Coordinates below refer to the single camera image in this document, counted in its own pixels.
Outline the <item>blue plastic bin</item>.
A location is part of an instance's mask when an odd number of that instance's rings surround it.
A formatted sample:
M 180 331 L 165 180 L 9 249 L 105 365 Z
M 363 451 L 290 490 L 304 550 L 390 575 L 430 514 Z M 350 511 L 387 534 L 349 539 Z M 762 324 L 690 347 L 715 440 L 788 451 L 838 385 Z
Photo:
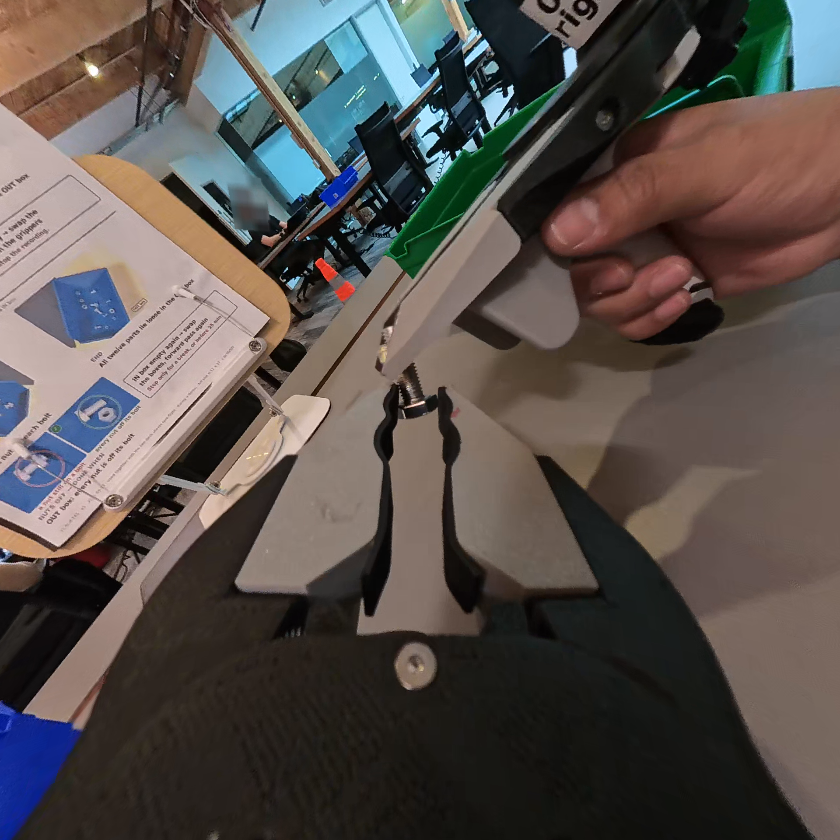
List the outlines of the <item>blue plastic bin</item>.
M 25 824 L 57 777 L 81 732 L 1 705 L 1 838 Z

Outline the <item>person's right hand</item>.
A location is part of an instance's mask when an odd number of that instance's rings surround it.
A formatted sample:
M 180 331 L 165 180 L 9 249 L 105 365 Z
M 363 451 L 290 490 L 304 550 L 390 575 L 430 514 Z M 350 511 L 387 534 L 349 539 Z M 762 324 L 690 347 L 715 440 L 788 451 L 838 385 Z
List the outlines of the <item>person's right hand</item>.
M 798 280 L 839 256 L 839 89 L 717 101 L 633 126 L 614 167 L 542 226 L 582 316 L 643 342 L 691 305 Z

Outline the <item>wooden display board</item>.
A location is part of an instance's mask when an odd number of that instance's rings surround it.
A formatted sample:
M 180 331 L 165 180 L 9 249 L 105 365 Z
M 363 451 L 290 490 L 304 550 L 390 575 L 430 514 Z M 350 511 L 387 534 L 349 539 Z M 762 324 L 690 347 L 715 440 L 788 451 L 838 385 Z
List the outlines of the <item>wooden display board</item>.
M 291 323 L 290 304 L 275 281 L 148 173 L 135 164 L 99 154 L 81 155 L 75 157 L 74 162 L 196 262 L 261 310 L 269 320 L 257 334 L 264 349 L 259 353 L 248 350 L 247 365 L 237 374 L 225 374 L 221 385 L 212 385 L 209 392 L 182 416 L 174 431 L 164 436 L 156 453 L 145 461 L 140 488 L 127 497 L 121 508 L 98 509 L 71 539 L 57 549 L 48 549 L 2 521 L 2 548 L 28 559 L 59 559 L 108 539 L 141 497 L 154 484 L 162 482 L 165 471 L 193 445 L 245 384 L 247 375 L 255 373 L 259 365 L 267 360 L 268 352 L 285 338 Z

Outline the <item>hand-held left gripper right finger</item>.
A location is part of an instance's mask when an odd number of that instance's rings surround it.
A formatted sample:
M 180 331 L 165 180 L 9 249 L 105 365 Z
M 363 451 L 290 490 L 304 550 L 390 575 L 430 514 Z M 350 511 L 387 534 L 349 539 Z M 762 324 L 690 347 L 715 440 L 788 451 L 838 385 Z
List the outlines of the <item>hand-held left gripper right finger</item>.
M 454 390 L 437 399 L 444 577 L 461 610 L 597 593 L 530 447 Z

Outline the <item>green plastic bin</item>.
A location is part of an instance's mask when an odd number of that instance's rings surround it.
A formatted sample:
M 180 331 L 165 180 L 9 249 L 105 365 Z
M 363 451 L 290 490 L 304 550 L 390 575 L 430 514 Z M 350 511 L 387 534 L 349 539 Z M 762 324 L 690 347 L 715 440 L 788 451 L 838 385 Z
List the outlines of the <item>green plastic bin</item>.
M 574 73 L 460 154 L 396 237 L 390 254 L 415 277 L 508 164 L 541 139 L 500 210 L 523 241 L 620 133 L 660 114 L 790 91 L 786 2 L 621 2 L 577 50 Z

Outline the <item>small blue storage bin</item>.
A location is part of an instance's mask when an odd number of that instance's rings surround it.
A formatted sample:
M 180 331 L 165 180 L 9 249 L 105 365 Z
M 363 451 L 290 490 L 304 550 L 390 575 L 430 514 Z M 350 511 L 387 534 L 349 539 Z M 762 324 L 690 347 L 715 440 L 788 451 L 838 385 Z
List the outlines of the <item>small blue storage bin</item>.
M 355 167 L 349 165 L 320 192 L 320 201 L 330 208 L 336 207 L 357 183 L 358 178 L 359 173 Z

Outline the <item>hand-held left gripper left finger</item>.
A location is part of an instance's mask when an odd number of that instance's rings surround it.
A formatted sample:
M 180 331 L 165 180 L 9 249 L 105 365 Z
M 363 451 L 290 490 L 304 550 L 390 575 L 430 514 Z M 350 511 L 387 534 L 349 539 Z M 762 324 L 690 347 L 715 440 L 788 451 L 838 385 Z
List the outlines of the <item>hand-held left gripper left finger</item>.
M 360 598 L 371 616 L 391 569 L 396 385 L 366 395 L 297 460 L 235 580 L 244 593 Z

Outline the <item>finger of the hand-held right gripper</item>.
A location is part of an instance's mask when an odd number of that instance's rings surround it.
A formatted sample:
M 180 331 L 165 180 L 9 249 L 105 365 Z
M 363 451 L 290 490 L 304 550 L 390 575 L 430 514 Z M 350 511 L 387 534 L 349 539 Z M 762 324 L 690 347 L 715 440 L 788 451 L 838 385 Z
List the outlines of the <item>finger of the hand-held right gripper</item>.
M 522 283 L 523 272 L 518 265 L 523 239 L 501 211 L 500 203 L 512 193 L 526 167 L 525 163 L 508 164 L 417 274 L 394 310 L 392 329 L 378 352 L 378 372 L 383 378 L 398 378 L 512 265 L 517 272 L 514 279 L 507 278 L 506 285 L 490 295 L 489 302 L 479 304 L 479 315 L 510 334 L 514 343 L 527 337 L 526 328 L 500 319 L 501 312 L 513 312 L 514 298 L 509 288 Z

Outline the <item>printed instruction sheet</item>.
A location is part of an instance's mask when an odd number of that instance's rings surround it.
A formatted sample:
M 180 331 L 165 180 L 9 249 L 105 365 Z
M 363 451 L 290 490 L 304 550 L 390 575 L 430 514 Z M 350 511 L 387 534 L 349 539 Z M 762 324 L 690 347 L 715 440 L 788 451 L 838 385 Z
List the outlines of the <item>printed instruction sheet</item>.
M 123 508 L 270 316 L 2 107 L 2 525 L 59 550 Z

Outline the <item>white stand base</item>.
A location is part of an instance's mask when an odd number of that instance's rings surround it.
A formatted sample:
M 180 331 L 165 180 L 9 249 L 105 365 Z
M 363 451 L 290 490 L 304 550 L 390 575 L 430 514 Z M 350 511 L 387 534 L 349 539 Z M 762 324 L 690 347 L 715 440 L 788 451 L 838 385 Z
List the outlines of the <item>white stand base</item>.
M 199 512 L 205 530 L 285 457 L 296 455 L 315 434 L 330 410 L 329 399 L 292 395 L 280 406 L 282 414 L 273 416 L 246 447 L 219 482 L 220 495 L 211 495 Z

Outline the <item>black office chair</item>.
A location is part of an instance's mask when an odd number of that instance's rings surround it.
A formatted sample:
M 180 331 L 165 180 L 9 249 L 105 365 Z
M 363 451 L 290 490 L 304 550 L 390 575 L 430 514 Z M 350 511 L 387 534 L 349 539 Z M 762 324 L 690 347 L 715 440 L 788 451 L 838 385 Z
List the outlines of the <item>black office chair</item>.
M 402 139 L 387 101 L 354 129 L 384 197 L 385 222 L 400 230 L 433 184 L 418 156 Z
M 473 89 L 467 74 L 466 61 L 460 39 L 447 42 L 435 51 L 437 70 L 443 89 L 446 122 L 439 121 L 423 132 L 434 134 L 436 141 L 427 152 L 427 160 L 435 161 L 446 153 L 454 161 L 468 142 L 479 150 L 484 133 L 490 131 L 486 112 Z
M 512 88 L 508 105 L 495 121 L 528 106 L 566 78 L 564 47 L 509 1 L 466 1 L 478 30 L 492 49 L 503 86 Z

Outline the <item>large steel hex bolt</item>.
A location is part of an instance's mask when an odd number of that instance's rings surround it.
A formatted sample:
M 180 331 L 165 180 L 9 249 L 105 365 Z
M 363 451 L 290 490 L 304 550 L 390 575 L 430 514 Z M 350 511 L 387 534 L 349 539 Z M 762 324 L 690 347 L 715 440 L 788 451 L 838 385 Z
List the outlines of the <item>large steel hex bolt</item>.
M 384 366 L 387 362 L 388 345 L 391 340 L 393 330 L 394 321 L 386 321 L 381 331 L 380 349 L 377 353 L 375 362 L 376 370 L 380 373 L 384 371 Z M 395 383 L 400 393 L 402 409 L 407 410 L 409 408 L 415 408 L 416 406 L 426 404 L 426 394 L 417 371 L 416 363 L 410 363 L 404 371 L 396 377 Z

